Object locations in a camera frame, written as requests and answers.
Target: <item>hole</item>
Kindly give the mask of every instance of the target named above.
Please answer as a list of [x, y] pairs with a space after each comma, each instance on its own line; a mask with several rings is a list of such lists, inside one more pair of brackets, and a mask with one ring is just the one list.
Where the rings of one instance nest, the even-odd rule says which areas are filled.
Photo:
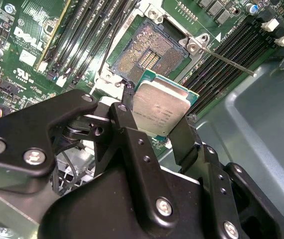
[[226, 190], [224, 188], [221, 188], [221, 193], [226, 195]]
[[202, 41], [207, 41], [207, 40], [208, 40], [207, 35], [202, 36]]
[[145, 162], [147, 162], [147, 163], [150, 163], [150, 162], [151, 162], [151, 159], [150, 159], [149, 156], [144, 156], [144, 157], [143, 157], [143, 160], [144, 160]]
[[94, 130], [94, 135], [95, 136], [100, 136], [103, 133], [103, 129], [101, 127], [96, 127], [96, 129]]
[[118, 105], [118, 108], [122, 111], [127, 111], [127, 107], [125, 105]]
[[92, 98], [91, 98], [90, 95], [83, 95], [82, 99], [84, 99], [85, 101], [88, 101], [88, 102], [92, 102]]
[[240, 13], [241, 13], [241, 10], [239, 10], [239, 9], [236, 9], [236, 10], [234, 11], [234, 15], [235, 15], [235, 16], [238, 16]]

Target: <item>black ram slot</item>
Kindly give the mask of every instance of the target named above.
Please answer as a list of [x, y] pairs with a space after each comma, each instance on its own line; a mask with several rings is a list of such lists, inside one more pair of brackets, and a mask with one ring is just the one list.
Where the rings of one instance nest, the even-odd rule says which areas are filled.
[[[246, 32], [250, 26], [246, 24], [242, 24], [239, 26], [239, 28], [231, 35], [229, 36], [217, 49], [217, 54], [223, 54], [226, 50], [230, 49], [231, 45], [234, 45], [234, 42], [236, 42], [237, 39], [241, 38], [244, 32]], [[213, 56], [208, 56], [208, 58], [205, 60], [205, 62], [200, 66], [200, 68], [194, 72], [193, 76], [190, 77], [183, 86], [187, 87], [188, 89], [192, 87], [194, 84], [197, 83], [197, 80], [195, 79], [197, 76], [204, 76], [207, 71], [214, 65], [214, 61], [216, 60]]]
[[[258, 47], [262, 46], [263, 43], [259, 43], [259, 44], [250, 44], [248, 48], [245, 49], [245, 52], [243, 52], [243, 56], [244, 57], [250, 57], [250, 53], [253, 53], [256, 49], [258, 49]], [[239, 62], [239, 60], [233, 58], [232, 59], [233, 61], [237, 62], [238, 64], [242, 64], [243, 61]], [[230, 65], [224, 65], [222, 68], [220, 68], [220, 71], [219, 71], [219, 75], [216, 75], [215, 78], [214, 78], [214, 81], [209, 84], [206, 84], [205, 86], [203, 86], [202, 89], [203, 92], [201, 92], [200, 95], [203, 95], [203, 96], [206, 96], [209, 91], [211, 91], [216, 85], [219, 85], [220, 84], [220, 80], [224, 80], [225, 76], [223, 73], [224, 72], [228, 72], [229, 69], [233, 68], [233, 69], [236, 69], [234, 67], [229, 67]]]
[[[228, 51], [223, 54], [224, 57], [231, 59], [232, 57], [234, 57], [236, 54], [239, 54], [239, 52], [241, 52], [241, 49], [243, 49], [244, 47], [246, 47], [248, 45], [248, 43], [250, 43], [254, 38], [256, 37], [256, 34], [249, 32], [247, 35], [243, 35], [243, 37], [237, 41], [236, 44], [234, 44], [233, 46], [231, 46]], [[198, 84], [194, 84], [191, 87], [191, 90], [196, 92], [196, 93], [200, 93], [201, 89], [203, 88], [204, 84], [208, 84], [216, 74], [218, 74], [218, 72], [221, 69], [221, 66], [224, 67], [226, 65], [226, 63], [222, 60], [219, 60], [217, 58], [216, 59], [216, 64], [214, 65], [214, 67], [212, 67], [210, 69], [210, 71], [208, 72], [208, 74], [205, 74], [204, 77], [202, 77], [202, 75], [199, 75], [196, 78], [196, 81]]]
[[[98, 12], [95, 13], [95, 11], [96, 11], [97, 7], [99, 6], [100, 2], [101, 1], [97, 1], [93, 5], [93, 7], [90, 9], [89, 13], [85, 17], [85, 20], [81, 23], [81, 25], [79, 27], [79, 30], [77, 31], [75, 36], [72, 38], [72, 40], [71, 40], [70, 44], [68, 45], [66, 51], [64, 52], [64, 54], [60, 57], [60, 59], [58, 61], [61, 65], [64, 65], [67, 62], [67, 59], [70, 56], [71, 51], [74, 49], [77, 41], [80, 38], [85, 39], [86, 36], [89, 34], [89, 32], [92, 30], [92, 24], [94, 24], [97, 21], [97, 19], [100, 17], [100, 13], [101, 13], [101, 11], [103, 10], [103, 8], [105, 7], [105, 5], [107, 3], [106, 0], [103, 1], [103, 3], [101, 5], [101, 7], [99, 8]], [[96, 14], [96, 15], [95, 15], [93, 21], [91, 21], [93, 13]]]
[[70, 43], [92, 2], [93, 0], [82, 0], [81, 3], [78, 4], [76, 12], [72, 15], [71, 19], [68, 20], [69, 23], [63, 31], [54, 52], [51, 55], [52, 60], [57, 57], [58, 52], [60, 52], [62, 48], [65, 48]]
[[[246, 59], [246, 63], [243, 64], [244, 67], [249, 67], [252, 62], [254, 63], [259, 57], [261, 57], [266, 51], [267, 51], [267, 46], [263, 46], [262, 48], [259, 48], [256, 53], [252, 55], [252, 58]], [[228, 76], [224, 78], [222, 82], [217, 84], [218, 89], [214, 89], [213, 87], [209, 93], [207, 93], [203, 98], [199, 98], [199, 102], [197, 102], [188, 112], [188, 114], [197, 114], [201, 110], [203, 110], [206, 106], [208, 106], [214, 98], [221, 93], [223, 90], [225, 90], [231, 83], [234, 82], [243, 72], [234, 69]]]
[[[79, 60], [82, 58], [83, 54], [85, 53], [85, 51], [87, 50], [87, 48], [89, 47], [93, 37], [95, 35], [97, 35], [98, 30], [101, 28], [101, 25], [105, 19], [105, 17], [107, 16], [107, 14], [110, 12], [110, 10], [113, 8], [114, 4], [116, 3], [116, 0], [112, 0], [110, 3], [108, 3], [108, 6], [103, 10], [100, 19], [95, 23], [93, 30], [91, 32], [89, 32], [87, 38], [85, 41], [82, 42], [82, 45], [78, 48], [79, 50], [77, 50], [76, 54], [74, 55], [74, 57], [72, 58], [72, 60], [69, 63], [69, 68], [74, 68], [76, 64], [78, 64]], [[120, 3], [118, 3], [118, 5], [115, 7], [113, 13], [110, 16], [110, 19], [113, 18], [115, 12], [118, 10]]]

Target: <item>black plastic bracket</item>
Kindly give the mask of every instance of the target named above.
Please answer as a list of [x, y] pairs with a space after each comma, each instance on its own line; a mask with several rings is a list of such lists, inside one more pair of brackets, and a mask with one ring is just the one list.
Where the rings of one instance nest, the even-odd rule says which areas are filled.
[[[0, 118], [0, 189], [34, 193], [48, 182], [55, 167], [51, 146], [53, 127], [94, 112], [98, 103], [86, 92], [72, 90], [52, 99]], [[23, 155], [30, 149], [44, 153], [45, 161], [30, 165]]]

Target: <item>ram slot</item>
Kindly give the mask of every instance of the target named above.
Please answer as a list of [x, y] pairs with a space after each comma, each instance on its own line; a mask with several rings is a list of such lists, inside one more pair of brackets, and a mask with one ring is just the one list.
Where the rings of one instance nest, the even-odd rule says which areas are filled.
[[[251, 51], [250, 56], [247, 57], [242, 55], [242, 59], [245, 59], [245, 62], [240, 61], [244, 67], [249, 67], [252, 62], [255, 62], [259, 57], [261, 57], [268, 49], [267, 45], [257, 45], [254, 47], [254, 50]], [[226, 89], [231, 83], [234, 82], [243, 72], [234, 68], [233, 66], [228, 66], [225, 69], [225, 72], [229, 72], [227, 76], [221, 74], [219, 79], [221, 81], [212, 88], [206, 94], [203, 94], [196, 102], [196, 104], [189, 110], [188, 114], [197, 114], [201, 110], [203, 110], [206, 106], [208, 106], [224, 89]]]
[[111, 34], [111, 32], [113, 31], [114, 26], [110, 23], [108, 25], [108, 27], [106, 28], [106, 30], [104, 31], [104, 33], [102, 34], [102, 37], [98, 44], [95, 45], [89, 52], [87, 58], [85, 59], [85, 61], [81, 64], [80, 68], [75, 72], [76, 73], [76, 77], [75, 80], [73, 81], [73, 84], [77, 84], [79, 82], [79, 80], [81, 79], [81, 77], [86, 73], [87, 69], [89, 68], [89, 66], [91, 65], [94, 57], [98, 54], [100, 48], [102, 47], [102, 45], [107, 41], [107, 37]]
[[[249, 43], [252, 43], [252, 41], [257, 37], [255, 32], [248, 31], [246, 34], [242, 35], [242, 38], [240, 38], [236, 43], [234, 43], [226, 53], [223, 54], [224, 57], [231, 59], [234, 57], [234, 55], [240, 53], [242, 49], [244, 49], [244, 46], [247, 46]], [[216, 64], [213, 68], [210, 69], [210, 71], [202, 77], [202, 75], [199, 75], [197, 78], [197, 83], [194, 84], [191, 87], [191, 90], [200, 94], [203, 85], [209, 84], [210, 81], [214, 79], [214, 76], [218, 74], [221, 67], [224, 67], [226, 63], [222, 60], [216, 60]]]
[[92, 2], [93, 0], [82, 0], [81, 3], [77, 5], [76, 12], [68, 20], [69, 23], [60, 36], [54, 51], [49, 55], [51, 60], [57, 60], [61, 51], [70, 43]]
[[78, 44], [80, 44], [81, 41], [88, 36], [88, 34], [93, 29], [94, 24], [96, 23], [98, 18], [100, 18], [100, 14], [104, 9], [106, 3], [107, 0], [100, 0], [96, 2], [93, 5], [93, 7], [90, 9], [84, 21], [81, 23], [79, 30], [72, 38], [70, 44], [67, 46], [67, 49], [57, 61], [61, 66], [67, 65], [69, 63], [71, 57], [75, 54], [76, 50], [78, 49], [79, 46]]
[[93, 30], [88, 33], [88, 36], [81, 43], [81, 46], [79, 46], [77, 52], [75, 53], [75, 55], [71, 59], [69, 65], [68, 65], [68, 68], [70, 70], [73, 70], [74, 67], [79, 63], [83, 54], [86, 52], [89, 45], [92, 43], [92, 40], [94, 39], [94, 37], [99, 37], [99, 35], [101, 34], [101, 31], [99, 31], [99, 30], [101, 28], [103, 30], [105, 28], [105, 26], [108, 24], [110, 18], [114, 16], [115, 10], [117, 10], [119, 8], [119, 3], [120, 3], [119, 0], [112, 0], [108, 4], [108, 6], [103, 10], [101, 17], [98, 21], [96, 21], [96, 23], [93, 27]]
[[[224, 57], [227, 57], [225, 54], [229, 52], [229, 50], [232, 49], [234, 46], [240, 46], [240, 44], [237, 44], [237, 42], [241, 42], [241, 40], [245, 36], [245, 33], [249, 30], [250, 26], [241, 25], [240, 28], [235, 31], [234, 34], [232, 34], [229, 38], [227, 38], [226, 41], [223, 42], [222, 45], [220, 45], [220, 47], [215, 52], [217, 54], [223, 55]], [[220, 61], [221, 60], [217, 60], [213, 56], [209, 56], [206, 61], [200, 66], [200, 68], [193, 73], [193, 76], [188, 80], [188, 82], [184, 85], [186, 85], [189, 89], [193, 88], [195, 85], [201, 82], [204, 77], [209, 77], [208, 75], [212, 74], [212, 69]]]
[[92, 63], [94, 57], [99, 52], [100, 48], [103, 46], [103, 44], [106, 42], [108, 36], [112, 33], [115, 26], [118, 24], [118, 21], [121, 18], [121, 12], [123, 12], [125, 6], [127, 4], [127, 1], [122, 1], [122, 4], [119, 4], [118, 7], [114, 10], [114, 14], [112, 17], [110, 17], [108, 27], [105, 27], [103, 31], [100, 33], [99, 39], [96, 41], [97, 44], [95, 44], [90, 51], [87, 54], [86, 59], [81, 64], [80, 68], [76, 71], [76, 79], [73, 81], [73, 83], [77, 83], [80, 78], [86, 73], [87, 69], [89, 68], [90, 64]]

